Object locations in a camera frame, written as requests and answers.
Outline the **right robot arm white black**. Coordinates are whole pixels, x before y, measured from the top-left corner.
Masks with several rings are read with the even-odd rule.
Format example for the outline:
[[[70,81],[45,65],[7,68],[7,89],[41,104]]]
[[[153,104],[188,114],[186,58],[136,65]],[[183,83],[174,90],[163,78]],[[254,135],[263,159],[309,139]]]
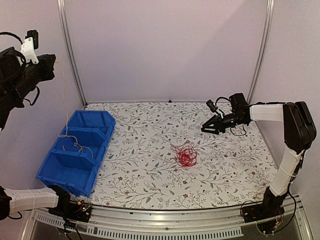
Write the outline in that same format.
[[[215,115],[202,125],[202,132],[218,135],[225,133],[228,128],[249,125],[252,121],[283,123],[284,154],[275,179],[266,188],[263,201],[255,210],[262,218],[279,214],[290,185],[302,168],[306,150],[317,135],[308,106],[304,101],[248,104],[243,93],[235,93],[227,100],[231,105],[229,114],[223,113],[212,100],[206,102]]]

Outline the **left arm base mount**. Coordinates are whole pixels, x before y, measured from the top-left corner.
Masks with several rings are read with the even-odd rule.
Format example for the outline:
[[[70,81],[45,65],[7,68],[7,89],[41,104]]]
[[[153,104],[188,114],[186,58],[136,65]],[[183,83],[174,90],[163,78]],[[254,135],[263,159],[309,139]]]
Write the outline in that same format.
[[[92,206],[90,202],[85,202],[84,200],[71,201],[66,205],[59,203],[57,207],[49,208],[48,212],[68,220],[88,223],[92,213]]]

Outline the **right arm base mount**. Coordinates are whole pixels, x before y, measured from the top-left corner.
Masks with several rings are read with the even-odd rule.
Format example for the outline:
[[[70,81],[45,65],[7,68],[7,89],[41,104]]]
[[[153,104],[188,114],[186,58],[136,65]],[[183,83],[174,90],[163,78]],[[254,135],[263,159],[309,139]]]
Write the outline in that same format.
[[[264,236],[273,235],[284,220],[285,210],[282,205],[265,208],[262,203],[251,200],[240,206],[240,215],[245,223],[256,223],[257,230]]]

